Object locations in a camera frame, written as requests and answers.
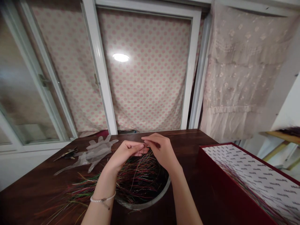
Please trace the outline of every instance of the pearl bracelet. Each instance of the pearl bracelet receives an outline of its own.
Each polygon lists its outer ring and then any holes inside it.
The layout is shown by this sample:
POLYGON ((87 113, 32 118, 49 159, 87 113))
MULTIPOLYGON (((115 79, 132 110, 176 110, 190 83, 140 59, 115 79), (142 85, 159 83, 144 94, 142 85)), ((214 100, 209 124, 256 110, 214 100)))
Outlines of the pearl bracelet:
POLYGON ((91 196, 90 200, 91 200, 91 202, 96 202, 96 203, 101 202, 108 210, 110 210, 109 206, 107 204, 105 204, 104 202, 107 201, 107 200, 112 199, 113 197, 115 197, 115 195, 116 195, 116 191, 113 194, 113 196, 111 196, 111 197, 96 200, 96 199, 93 199, 93 196, 91 196))

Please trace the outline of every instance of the polka dot curtain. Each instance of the polka dot curtain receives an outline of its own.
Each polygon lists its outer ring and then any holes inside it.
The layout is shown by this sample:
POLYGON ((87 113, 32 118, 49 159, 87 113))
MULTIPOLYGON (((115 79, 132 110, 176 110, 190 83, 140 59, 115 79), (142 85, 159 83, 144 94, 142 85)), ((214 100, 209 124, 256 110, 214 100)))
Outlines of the polka dot curtain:
MULTIPOLYGON (((77 131, 86 136, 107 129, 80 2, 31 0, 29 5, 77 131)), ((179 129, 190 21, 108 9, 97 13, 118 130, 179 129), (120 63, 112 58, 113 52, 121 50, 130 57, 128 62, 120 63)))
POLYGON ((180 129, 191 21, 100 8, 97 14, 118 129, 180 129), (116 53, 129 61, 116 61, 116 53))
POLYGON ((80 1, 29 1, 80 136, 106 130, 80 1))

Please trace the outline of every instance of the curtain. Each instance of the curtain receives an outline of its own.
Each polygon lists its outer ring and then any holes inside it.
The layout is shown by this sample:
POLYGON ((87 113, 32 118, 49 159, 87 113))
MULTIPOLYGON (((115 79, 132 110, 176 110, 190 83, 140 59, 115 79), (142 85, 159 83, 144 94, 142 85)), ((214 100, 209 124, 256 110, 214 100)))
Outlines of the curtain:
POLYGON ((108 9, 97 14, 118 130, 180 129, 191 21, 108 9), (116 61, 116 53, 129 61, 116 61))
POLYGON ((95 66, 80 1, 30 0, 77 132, 107 130, 95 66))
POLYGON ((266 17, 214 3, 200 129, 218 142, 248 139, 273 88, 299 16, 266 17))
MULTIPOLYGON (((107 129, 80 2, 28 3, 80 136, 107 129)), ((97 9, 97 14, 118 130, 180 129, 191 21, 108 9, 97 9), (113 59, 120 49, 134 64, 113 59)))

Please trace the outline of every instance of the lace curtain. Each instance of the lace curtain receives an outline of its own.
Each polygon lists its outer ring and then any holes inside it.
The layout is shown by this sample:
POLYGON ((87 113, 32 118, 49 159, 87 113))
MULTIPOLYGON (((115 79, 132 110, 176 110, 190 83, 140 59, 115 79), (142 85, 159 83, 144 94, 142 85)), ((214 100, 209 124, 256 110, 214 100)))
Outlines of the lace curtain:
POLYGON ((214 3, 200 129, 218 142, 248 139, 299 23, 214 3))

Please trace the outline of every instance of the white window frame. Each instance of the white window frame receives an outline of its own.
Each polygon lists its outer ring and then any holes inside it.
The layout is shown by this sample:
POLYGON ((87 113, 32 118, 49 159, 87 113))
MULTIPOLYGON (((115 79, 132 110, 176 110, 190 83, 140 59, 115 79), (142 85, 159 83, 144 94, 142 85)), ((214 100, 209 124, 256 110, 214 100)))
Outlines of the white window frame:
POLYGON ((18 12, 13 2, 11 2, 10 0, 4 0, 3 4, 1 4, 0 10, 5 22, 7 23, 13 35, 21 56, 24 59, 24 62, 32 77, 32 81, 35 84, 39 95, 41 96, 42 102, 45 105, 51 122, 59 137, 59 140, 56 143, 54 143, 53 141, 43 141, 36 144, 31 143, 30 145, 24 145, 20 138, 17 136, 12 126, 7 121, 3 112, 0 111, 0 127, 11 142, 0 144, 0 155, 63 148, 70 143, 70 138, 67 135, 66 129, 61 120, 50 91, 42 86, 39 74, 43 75, 43 72, 40 68, 31 43, 27 37, 27 33, 23 27, 18 12))
POLYGON ((49 114, 49 117, 59 139, 61 141, 69 140, 53 97, 50 91, 46 90, 46 88, 42 86, 39 75, 43 75, 43 71, 38 63, 38 59, 34 53, 30 40, 27 37, 27 33, 25 31, 25 28, 23 27, 23 24, 13 2, 10 0, 5 0, 4 5, 1 7, 1 13, 20 50, 21 56, 29 70, 29 73, 33 79, 33 83, 35 84, 35 87, 37 88, 37 91, 41 96, 41 99, 45 105, 45 108, 49 114))
POLYGON ((212 15, 208 14, 204 20, 201 47, 199 53, 198 67, 195 77, 195 88, 190 115, 189 129, 198 129, 200 113, 203 102, 203 92, 205 84, 206 69, 208 63, 208 50, 210 43, 210 28, 212 24, 212 15))
POLYGON ((193 87, 193 75, 197 53, 197 42, 200 29, 201 8, 185 6, 169 2, 147 1, 147 0, 83 0, 83 11, 86 16, 88 32, 91 38, 92 51, 95 60, 97 77, 101 85, 101 94, 106 111, 107 125, 110 134, 118 134, 117 124, 113 109, 112 95, 110 91, 104 50, 101 40, 96 6, 113 7, 116 9, 134 10, 147 13, 157 13, 170 16, 186 17, 191 19, 191 35, 189 52, 187 58, 187 70, 185 89, 182 106, 182 117, 180 129, 187 128, 190 97, 193 87))
POLYGON ((21 0, 20 4, 21 4, 23 12, 24 12, 24 14, 25 14, 25 16, 28 20, 28 24, 30 25, 33 36, 34 36, 34 38, 37 42, 38 48, 39 48, 40 53, 42 55, 42 58, 45 62, 46 68, 49 72, 52 84, 53 84, 54 89, 57 93, 59 102, 62 106, 62 110, 64 112, 64 115, 65 115, 66 119, 67 119, 68 125, 70 127, 71 132, 72 132, 72 135, 73 135, 74 138, 78 138, 76 127, 75 127, 73 118, 71 117, 69 107, 66 103, 66 99, 64 97, 64 94, 63 94, 63 91, 62 91, 62 88, 61 88, 61 84, 58 81, 58 78, 57 78, 57 75, 55 73, 54 67, 53 67, 52 62, 50 60, 50 56, 49 56, 48 51, 45 47, 46 45, 44 43, 44 40, 43 40, 42 35, 40 33, 40 30, 38 28, 37 22, 36 22, 36 20, 33 16, 31 8, 29 7, 26 0, 21 0))

